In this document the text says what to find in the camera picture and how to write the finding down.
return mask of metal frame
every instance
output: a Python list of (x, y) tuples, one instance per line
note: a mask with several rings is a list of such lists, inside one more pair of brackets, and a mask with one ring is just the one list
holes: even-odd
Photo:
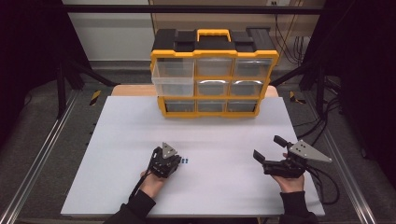
[[(338, 12), (338, 9), (331, 8), (322, 8), (322, 7), (235, 7), (235, 6), (139, 6), (139, 5), (58, 5), (58, 6), (41, 6), (39, 9), (45, 10), (46, 12), (59, 12), (60, 10), (63, 12), (69, 13), (217, 13), (217, 14), (296, 14), (296, 15), (321, 15), (327, 13), (335, 13)], [(63, 52), (53, 52), (58, 55), (60, 58), (63, 57)], [(78, 70), (82, 70), (83, 72), (88, 73), (90, 76), (95, 77), (97, 79), (101, 79), (100, 76), (97, 76), (92, 70), (86, 69), (84, 67), (78, 66), (74, 62), (71, 63), (72, 66), (76, 67)], [(296, 75), (301, 74), (305, 69), (311, 67), (313, 64), (311, 62), (307, 62), (303, 64), (301, 67), (296, 70), (286, 74), (279, 80), (276, 80), (272, 85), (278, 85), (287, 79), (294, 77)], [(64, 74), (62, 71), (62, 67), (59, 67), (58, 70), (58, 82), (60, 85), (64, 85)], [(108, 82), (108, 85), (114, 85), (111, 81)], [(70, 105), (66, 108), (63, 108), (64, 114), (61, 116), (61, 112), (58, 115), (60, 118), (55, 122), (52, 131), (50, 132), (46, 142), (41, 148), (39, 154), (37, 155), (34, 164), (32, 165), (30, 171), (24, 178), (20, 188), (15, 194), (12, 202), (8, 206), (6, 212), (1, 216), (0, 223), (11, 224), (16, 220), (21, 208), (23, 207), (24, 202), (26, 201), (30, 190), (32, 189), (36, 179), (39, 176), (39, 173), (50, 154), (54, 143), (58, 135), (60, 134), (64, 123), (66, 122), (68, 115), (70, 114), (71, 109), (73, 108), (73, 104), (77, 98), (78, 94), (72, 94), (70, 98)], [(353, 202), (355, 209), (362, 223), (375, 223), (375, 218), (371, 212), (370, 207), (364, 199), (364, 196), (361, 194), (359, 186), (351, 175), (350, 171), (345, 164), (342, 155), (340, 154), (336, 144), (332, 140), (332, 136), (330, 132), (325, 133), (326, 141), (329, 144), (336, 161), (336, 168), (338, 172), (341, 174), (342, 181), (346, 185), (346, 191)]]

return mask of white board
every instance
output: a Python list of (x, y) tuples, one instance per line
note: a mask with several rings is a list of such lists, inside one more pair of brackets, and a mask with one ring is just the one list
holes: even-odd
[[(156, 97), (110, 96), (96, 125), (62, 214), (109, 216), (127, 203), (149, 163), (152, 150), (166, 142), (181, 163), (150, 217), (260, 217), (282, 214), (275, 180), (263, 174), (253, 149), (280, 161), (285, 148), (274, 135), (296, 142), (282, 98), (266, 98), (254, 119), (166, 119)], [(312, 178), (305, 173), (308, 210), (324, 211)]]

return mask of gray floor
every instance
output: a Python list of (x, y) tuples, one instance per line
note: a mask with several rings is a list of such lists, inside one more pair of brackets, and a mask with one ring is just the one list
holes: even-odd
[[(111, 75), (111, 79), (121, 83), (150, 83), (149, 74), (129, 71), (118, 71)], [(99, 119), (101, 109), (106, 101), (106, 96), (111, 93), (111, 88), (95, 83), (94, 80), (86, 78), (87, 84), (83, 91), (78, 92), (76, 105), (63, 126), (57, 141), (40, 170), (40, 175), (33, 185), (29, 196), (26, 199), (17, 223), (45, 223), (44, 218), (56, 219), (53, 223), (60, 223), (60, 220), (69, 220), (77, 223), (77, 219), (62, 217), (62, 209), (67, 191), (73, 183), (78, 166), (84, 156), (84, 152), (89, 143), (94, 124)], [(102, 93), (95, 105), (90, 105), (92, 95), (95, 91)], [(278, 93), (285, 100), (285, 104), (290, 113), (293, 125), (314, 121), (315, 112), (309, 104), (299, 104), (290, 101), (290, 90), (295, 91), (298, 99), (309, 101), (315, 97), (313, 92), (299, 92), (292, 83), (285, 83), (277, 88)], [(0, 211), (3, 214), (9, 203), (12, 201), (30, 166), (35, 161), (35, 156), (45, 142), (47, 135), (53, 126), (57, 115), (57, 91), (56, 83), (50, 82), (38, 87), (27, 96), (30, 102), (22, 110), (20, 118), (15, 125), (12, 135), (0, 151)], [(326, 91), (325, 98), (330, 101), (335, 95)], [(360, 144), (356, 140), (353, 131), (350, 129), (344, 115), (337, 108), (329, 113), (328, 130), (342, 153), (342, 157), (347, 167), (356, 180), (357, 186), (364, 196), (364, 200), (376, 219), (377, 223), (396, 223), (396, 192), (381, 173), (375, 161), (364, 159), (361, 156)], [(297, 135), (305, 133), (315, 123), (296, 126)], [(304, 140), (311, 143), (318, 134), (318, 130), (308, 135)], [(329, 154), (329, 144), (322, 136), (315, 147), (326, 154)], [(324, 205), (325, 217), (320, 217), (322, 223), (361, 223), (356, 211), (356, 204), (350, 199), (350, 193), (345, 188), (345, 181), (339, 175), (335, 164), (312, 163), (314, 166), (329, 173), (338, 183), (341, 190), (341, 197), (334, 205)], [(334, 196), (332, 184), (324, 177), (326, 201), (330, 201)], [(89, 221), (101, 221), (98, 219), (84, 219)]]

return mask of black curtain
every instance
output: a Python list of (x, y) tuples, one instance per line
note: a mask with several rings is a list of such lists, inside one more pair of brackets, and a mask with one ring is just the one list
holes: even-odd
[[(393, 1), (355, 1), (336, 27), (332, 50), (321, 56), (326, 75), (341, 78), (342, 106), (362, 149), (396, 188), (395, 9)], [(318, 24), (316, 31), (324, 30)]]
[[(44, 11), (45, 4), (61, 5), (62, 0), (0, 4), (0, 146), (23, 109), (27, 92), (56, 79), (60, 62), (73, 58), (91, 68), (68, 14)], [(77, 70), (67, 71), (79, 78)]]

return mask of plastic drawer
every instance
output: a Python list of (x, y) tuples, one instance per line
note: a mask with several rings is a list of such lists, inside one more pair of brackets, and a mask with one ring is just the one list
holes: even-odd
[(198, 112), (223, 112), (225, 100), (198, 100)]
[(193, 96), (194, 84), (154, 84), (159, 96)]
[(189, 77), (194, 76), (193, 59), (158, 59), (152, 70), (152, 77)]
[(263, 83), (259, 80), (238, 80), (231, 84), (231, 95), (259, 96)]
[(228, 112), (254, 112), (257, 100), (229, 100), (227, 103)]
[(193, 100), (165, 100), (166, 112), (194, 112)]
[(226, 80), (198, 80), (198, 95), (226, 95), (229, 82)]
[(234, 77), (259, 77), (267, 76), (272, 59), (235, 59), (233, 69)]
[(196, 60), (197, 76), (230, 76), (232, 58), (199, 58)]

